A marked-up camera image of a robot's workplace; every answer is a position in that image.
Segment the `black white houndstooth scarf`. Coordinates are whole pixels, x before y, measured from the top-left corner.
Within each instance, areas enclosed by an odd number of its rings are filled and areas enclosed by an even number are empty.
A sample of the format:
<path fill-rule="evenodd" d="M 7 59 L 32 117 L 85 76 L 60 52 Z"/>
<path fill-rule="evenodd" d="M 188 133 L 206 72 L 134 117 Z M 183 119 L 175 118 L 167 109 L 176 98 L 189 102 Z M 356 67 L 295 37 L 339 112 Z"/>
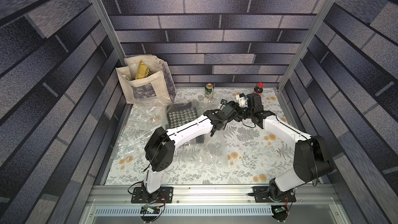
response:
<path fill-rule="evenodd" d="M 197 109 L 195 107 L 171 106 L 167 109 L 166 118 L 167 128 L 173 129 L 196 120 L 198 118 Z"/>

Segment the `clear plastic vacuum bag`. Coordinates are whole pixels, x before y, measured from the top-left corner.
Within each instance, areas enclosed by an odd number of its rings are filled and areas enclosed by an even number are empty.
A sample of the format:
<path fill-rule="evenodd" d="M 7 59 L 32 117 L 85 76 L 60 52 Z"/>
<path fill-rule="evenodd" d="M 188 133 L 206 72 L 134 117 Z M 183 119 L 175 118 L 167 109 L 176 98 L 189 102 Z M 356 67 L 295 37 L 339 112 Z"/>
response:
<path fill-rule="evenodd" d="M 226 167 L 223 135 L 227 122 L 220 110 L 226 100 L 180 101 L 172 105 L 143 102 L 132 107 L 118 142 L 119 168 L 143 173 L 204 165 Z"/>

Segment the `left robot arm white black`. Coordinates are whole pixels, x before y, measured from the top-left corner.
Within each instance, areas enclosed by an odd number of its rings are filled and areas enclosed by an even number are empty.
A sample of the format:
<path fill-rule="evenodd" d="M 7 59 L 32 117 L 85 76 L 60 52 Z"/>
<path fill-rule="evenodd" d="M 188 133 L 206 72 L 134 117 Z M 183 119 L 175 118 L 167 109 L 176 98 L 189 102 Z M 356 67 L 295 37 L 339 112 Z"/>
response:
<path fill-rule="evenodd" d="M 238 119 L 244 108 L 234 101 L 222 109 L 207 110 L 197 119 L 173 129 L 157 128 L 145 146 L 148 161 L 144 169 L 146 177 L 143 187 L 147 194 L 154 194 L 161 188 L 163 171 L 173 162 L 175 151 L 186 142 L 204 134 L 214 135 L 224 130 L 227 123 Z"/>

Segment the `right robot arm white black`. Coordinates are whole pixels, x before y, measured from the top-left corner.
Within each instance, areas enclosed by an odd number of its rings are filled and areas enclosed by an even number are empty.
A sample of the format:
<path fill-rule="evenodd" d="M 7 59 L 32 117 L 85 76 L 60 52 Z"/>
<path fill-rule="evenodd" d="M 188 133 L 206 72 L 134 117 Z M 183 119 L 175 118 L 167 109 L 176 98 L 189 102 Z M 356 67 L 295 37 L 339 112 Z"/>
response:
<path fill-rule="evenodd" d="M 293 167 L 284 174 L 270 180 L 267 196 L 280 201 L 285 195 L 293 193 L 298 186 L 331 173 L 333 161 L 326 142 L 321 136 L 304 133 L 279 118 L 271 111 L 265 111 L 261 96 L 256 93 L 236 96 L 243 107 L 243 119 L 250 119 L 256 126 L 276 135 L 294 151 Z"/>

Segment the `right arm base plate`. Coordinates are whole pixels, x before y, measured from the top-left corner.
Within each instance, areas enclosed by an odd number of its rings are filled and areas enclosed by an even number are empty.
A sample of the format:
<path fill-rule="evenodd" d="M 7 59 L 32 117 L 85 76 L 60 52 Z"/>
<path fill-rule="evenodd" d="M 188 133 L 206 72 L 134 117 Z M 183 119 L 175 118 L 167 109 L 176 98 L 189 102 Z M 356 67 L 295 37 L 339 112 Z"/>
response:
<path fill-rule="evenodd" d="M 252 193 L 249 193 L 248 195 L 254 197 L 256 203 L 296 202 L 296 197 L 292 189 L 286 192 L 281 192 L 273 186 L 271 189 L 269 189 L 269 186 L 254 186 L 252 187 Z"/>

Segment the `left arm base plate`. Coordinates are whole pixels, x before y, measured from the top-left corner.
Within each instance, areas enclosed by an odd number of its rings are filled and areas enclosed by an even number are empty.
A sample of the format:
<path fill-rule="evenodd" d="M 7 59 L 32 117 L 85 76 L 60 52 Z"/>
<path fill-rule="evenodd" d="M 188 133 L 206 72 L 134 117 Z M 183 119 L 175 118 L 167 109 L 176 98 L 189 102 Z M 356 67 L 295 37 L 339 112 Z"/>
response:
<path fill-rule="evenodd" d="M 173 187 L 166 187 L 166 186 L 161 186 L 160 189 L 156 190 L 153 193 L 148 193 L 146 188 L 141 186 L 141 187 L 135 187 L 131 193 L 131 203 L 133 204 L 144 204 L 144 203 L 151 203 L 154 202 L 155 200 L 160 203 L 172 203 L 173 200 L 173 194 L 174 194 L 174 188 Z"/>

